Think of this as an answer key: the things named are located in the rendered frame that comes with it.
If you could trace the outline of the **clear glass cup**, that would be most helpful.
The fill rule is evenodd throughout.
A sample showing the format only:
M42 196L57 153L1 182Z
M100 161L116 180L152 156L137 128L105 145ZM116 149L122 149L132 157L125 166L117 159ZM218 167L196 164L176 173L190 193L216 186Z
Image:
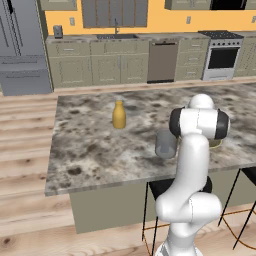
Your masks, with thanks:
M160 129L156 133L155 153L160 158L171 159L176 155L177 138L169 129Z

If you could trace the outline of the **yellow bottle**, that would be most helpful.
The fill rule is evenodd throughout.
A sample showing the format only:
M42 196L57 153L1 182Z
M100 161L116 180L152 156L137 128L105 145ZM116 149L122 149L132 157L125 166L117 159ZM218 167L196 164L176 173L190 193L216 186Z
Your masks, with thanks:
M122 100L115 102L112 113L112 124L116 129L123 129L126 126L126 112Z

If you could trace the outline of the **black bar stool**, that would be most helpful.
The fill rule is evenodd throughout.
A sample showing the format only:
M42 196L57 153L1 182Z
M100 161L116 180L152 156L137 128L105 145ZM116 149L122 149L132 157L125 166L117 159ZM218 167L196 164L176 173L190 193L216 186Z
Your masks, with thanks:
M151 181L146 183L146 191L145 191L145 199L148 199L148 190L151 190L154 199L157 199L161 194L163 194L173 183L173 179L159 180L159 181ZM158 225L158 218L155 218L155 224L152 227L146 227L146 213L147 213L147 201L144 201L144 211L143 211L143 224L142 224L142 240L145 242L147 251L149 256L154 255L155 242L156 242L156 234ZM153 241L152 241L152 249L149 249L145 231L146 230L154 230Z
M240 244L242 244L243 246L245 246L245 247L247 247L249 249L256 250L256 247L249 246L248 244L244 243L241 240L242 234L243 234L243 232L244 232L244 230L245 230L245 228L246 228L246 226L247 226L247 224L249 222L250 217L252 215L256 215L256 200L254 201L252 207L250 209L246 210L248 212L248 215L247 215L246 221L243 224L243 227L242 227L242 229L241 229L241 231L240 231L238 236L235 235L235 233L231 229L230 225L225 220L225 217L228 216L228 215L235 215L235 214L238 214L238 213L243 213L243 210L233 211L233 212L229 212L229 213L226 212L228 203L229 203L229 201L231 199L232 193L234 191L234 188L236 186L236 183L238 181L238 178L239 178L241 172L243 172L244 175L256 186L256 167L240 168L238 170L237 174L236 174L235 180L234 180L232 188L231 188L231 190L229 192L227 201L225 203L225 206L224 206L224 209L223 209L222 214L220 216L218 224L221 224L221 222L224 222L226 224L227 228L229 229L229 231L231 232L231 234L233 235L233 237L235 238L235 244L233 245L233 249L235 249L237 244L240 243Z

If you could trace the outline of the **olive lower cupboards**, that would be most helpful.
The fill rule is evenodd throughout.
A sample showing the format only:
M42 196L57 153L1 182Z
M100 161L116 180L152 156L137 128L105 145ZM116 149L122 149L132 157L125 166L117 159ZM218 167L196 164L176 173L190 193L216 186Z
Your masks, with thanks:
M145 83L149 42L95 35L46 40L54 88Z

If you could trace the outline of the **brown-grey dishwasher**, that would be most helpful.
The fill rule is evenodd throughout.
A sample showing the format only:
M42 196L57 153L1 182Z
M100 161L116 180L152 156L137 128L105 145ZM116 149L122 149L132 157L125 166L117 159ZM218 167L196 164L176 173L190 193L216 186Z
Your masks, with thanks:
M148 83L173 82L178 54L176 40L149 43Z

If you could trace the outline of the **olive kitchen island base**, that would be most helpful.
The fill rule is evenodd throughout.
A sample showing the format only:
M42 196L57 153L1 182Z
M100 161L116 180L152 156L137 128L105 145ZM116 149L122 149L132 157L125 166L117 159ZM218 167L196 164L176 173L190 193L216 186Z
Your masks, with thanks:
M141 186L126 186L71 193L76 232L104 230L139 221L143 224L145 191Z

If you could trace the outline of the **dark sink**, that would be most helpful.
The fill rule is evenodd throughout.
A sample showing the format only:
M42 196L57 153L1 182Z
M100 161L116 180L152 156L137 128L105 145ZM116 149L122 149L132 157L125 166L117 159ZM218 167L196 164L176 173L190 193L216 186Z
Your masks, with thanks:
M136 39L138 38L135 34L97 34L97 39L99 40L110 40L110 39Z

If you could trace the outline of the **olive drawer cupboard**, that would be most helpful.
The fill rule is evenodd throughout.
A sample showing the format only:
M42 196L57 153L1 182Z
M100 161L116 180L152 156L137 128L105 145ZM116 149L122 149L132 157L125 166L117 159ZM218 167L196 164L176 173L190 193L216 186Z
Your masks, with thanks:
M175 81L199 80L202 77L209 39L203 36L179 41Z

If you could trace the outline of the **grey window shutters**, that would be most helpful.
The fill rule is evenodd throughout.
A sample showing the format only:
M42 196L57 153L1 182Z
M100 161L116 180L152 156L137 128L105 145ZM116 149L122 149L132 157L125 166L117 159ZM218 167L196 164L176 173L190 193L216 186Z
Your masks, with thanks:
M148 0L81 0L85 28L146 27Z

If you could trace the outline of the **silver oven with hob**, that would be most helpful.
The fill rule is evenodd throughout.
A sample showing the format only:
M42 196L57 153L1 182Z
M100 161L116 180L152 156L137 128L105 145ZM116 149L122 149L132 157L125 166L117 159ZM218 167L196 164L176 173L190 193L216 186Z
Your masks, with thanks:
M230 80L243 42L243 36L228 30L201 30L210 38L202 80Z

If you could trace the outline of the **grey fridge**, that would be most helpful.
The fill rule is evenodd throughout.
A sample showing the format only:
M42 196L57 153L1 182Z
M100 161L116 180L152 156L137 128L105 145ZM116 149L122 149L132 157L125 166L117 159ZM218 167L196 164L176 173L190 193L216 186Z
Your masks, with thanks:
M38 0L0 0L0 86L4 96L52 92Z

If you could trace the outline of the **olive upper cupboard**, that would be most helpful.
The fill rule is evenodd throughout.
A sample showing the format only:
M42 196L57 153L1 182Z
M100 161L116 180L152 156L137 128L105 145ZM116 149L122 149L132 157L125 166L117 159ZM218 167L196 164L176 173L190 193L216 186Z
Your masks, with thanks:
M76 11L77 0L39 0L44 11Z
M209 10L211 0L165 0L168 10Z

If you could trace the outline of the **olive lower cupboard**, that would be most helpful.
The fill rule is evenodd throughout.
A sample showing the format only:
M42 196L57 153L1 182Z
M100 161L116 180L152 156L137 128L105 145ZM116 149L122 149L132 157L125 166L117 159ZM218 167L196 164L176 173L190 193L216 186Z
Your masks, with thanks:
M256 31L236 31L243 36L235 77L256 76Z

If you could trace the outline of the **black microwave oven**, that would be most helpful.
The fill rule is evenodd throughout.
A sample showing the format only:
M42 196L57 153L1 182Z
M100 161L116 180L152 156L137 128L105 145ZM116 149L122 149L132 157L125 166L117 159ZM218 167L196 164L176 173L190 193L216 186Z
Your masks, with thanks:
M247 0L212 0L211 10L244 10Z

